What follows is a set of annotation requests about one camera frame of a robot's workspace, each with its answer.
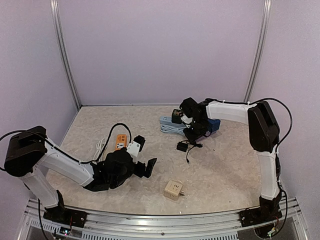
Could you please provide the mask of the blue cube socket adapter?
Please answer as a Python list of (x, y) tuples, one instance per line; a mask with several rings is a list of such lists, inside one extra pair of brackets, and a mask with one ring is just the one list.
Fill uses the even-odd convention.
[(220, 119), (208, 119), (208, 131), (213, 133), (219, 130), (221, 124)]

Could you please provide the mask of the dark green cube socket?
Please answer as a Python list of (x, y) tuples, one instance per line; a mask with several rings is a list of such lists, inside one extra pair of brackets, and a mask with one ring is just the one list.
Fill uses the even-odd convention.
[(182, 116), (183, 112), (180, 109), (174, 109), (171, 114), (171, 122), (174, 124), (182, 124)]

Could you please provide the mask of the beige cube socket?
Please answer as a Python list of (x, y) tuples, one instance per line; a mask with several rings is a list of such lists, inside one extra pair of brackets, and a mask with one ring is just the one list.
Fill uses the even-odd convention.
[(185, 196), (183, 184), (179, 181), (169, 180), (164, 188), (163, 195), (171, 200), (177, 201), (179, 196)]

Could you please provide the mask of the light blue power strip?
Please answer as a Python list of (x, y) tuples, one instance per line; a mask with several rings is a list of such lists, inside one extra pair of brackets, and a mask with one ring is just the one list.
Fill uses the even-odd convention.
[(171, 116), (161, 116), (159, 118), (159, 122), (160, 122), (161, 125), (168, 125), (168, 126), (173, 126), (173, 127), (178, 127), (178, 128), (186, 127), (183, 123), (174, 123), (174, 122), (172, 122), (172, 117)]

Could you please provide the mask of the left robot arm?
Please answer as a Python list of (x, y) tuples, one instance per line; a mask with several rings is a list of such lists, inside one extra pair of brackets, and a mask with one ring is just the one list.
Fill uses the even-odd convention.
[(131, 137), (127, 146), (109, 152), (104, 159), (81, 161), (61, 150), (47, 136), (43, 126), (28, 130), (14, 130), (1, 136), (10, 137), (2, 171), (19, 178), (38, 198), (57, 221), (63, 223), (70, 218), (70, 211), (64, 207), (62, 194), (54, 189), (39, 169), (46, 167), (74, 181), (91, 192), (103, 192), (120, 187), (135, 175), (149, 178), (157, 162), (138, 160), (145, 144), (141, 135)]

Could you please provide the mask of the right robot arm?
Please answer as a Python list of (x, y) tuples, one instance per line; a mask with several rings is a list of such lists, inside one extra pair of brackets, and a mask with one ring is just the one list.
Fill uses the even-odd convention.
[(270, 202), (281, 196), (278, 154), (284, 138), (280, 137), (280, 127), (269, 101), (270, 97), (247, 103), (207, 98), (197, 103), (189, 97), (180, 104), (179, 116), (186, 125), (184, 135), (192, 144), (212, 132), (210, 120), (226, 120), (247, 125), (249, 143), (256, 151), (260, 164), (260, 198)]

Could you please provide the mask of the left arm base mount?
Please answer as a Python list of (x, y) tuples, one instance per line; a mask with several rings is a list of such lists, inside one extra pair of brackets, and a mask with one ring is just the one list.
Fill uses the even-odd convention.
[(45, 208), (43, 217), (55, 223), (68, 225), (70, 227), (84, 228), (88, 213), (81, 210), (56, 206)]

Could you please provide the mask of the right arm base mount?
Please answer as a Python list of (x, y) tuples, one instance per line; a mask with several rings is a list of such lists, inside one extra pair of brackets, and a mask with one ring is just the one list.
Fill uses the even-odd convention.
[(259, 197), (259, 207), (246, 208), (238, 213), (242, 227), (249, 227), (280, 219), (283, 215), (280, 209), (280, 200), (282, 196), (279, 194), (272, 200)]

